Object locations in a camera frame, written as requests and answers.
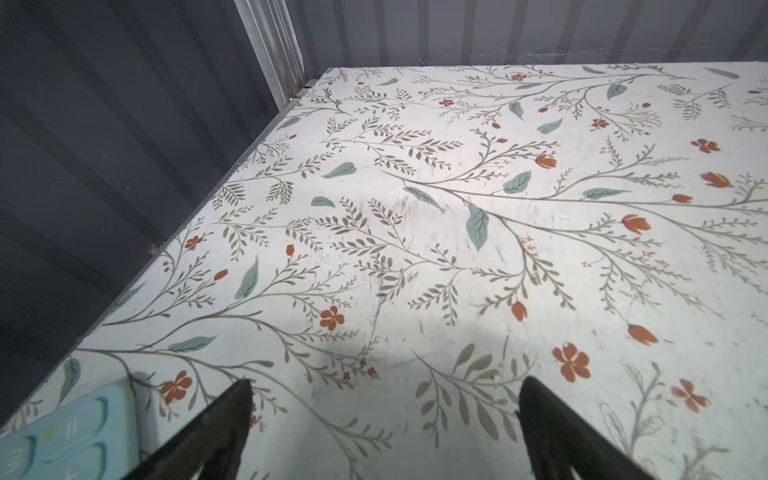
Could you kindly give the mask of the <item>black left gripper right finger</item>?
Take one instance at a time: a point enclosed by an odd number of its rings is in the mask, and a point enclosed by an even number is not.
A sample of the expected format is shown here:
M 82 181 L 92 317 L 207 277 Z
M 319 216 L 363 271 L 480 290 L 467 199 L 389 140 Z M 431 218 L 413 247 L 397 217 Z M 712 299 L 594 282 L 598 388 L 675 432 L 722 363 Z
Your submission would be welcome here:
M 533 376 L 522 383 L 517 416 L 537 480 L 650 477 Z

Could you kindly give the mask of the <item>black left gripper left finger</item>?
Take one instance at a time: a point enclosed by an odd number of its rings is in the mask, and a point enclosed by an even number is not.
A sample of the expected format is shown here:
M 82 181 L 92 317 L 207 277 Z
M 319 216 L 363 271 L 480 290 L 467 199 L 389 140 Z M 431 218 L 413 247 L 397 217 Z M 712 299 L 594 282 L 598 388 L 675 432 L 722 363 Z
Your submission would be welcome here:
M 244 379 L 236 381 L 126 478 L 236 478 L 252 408 L 251 383 Z

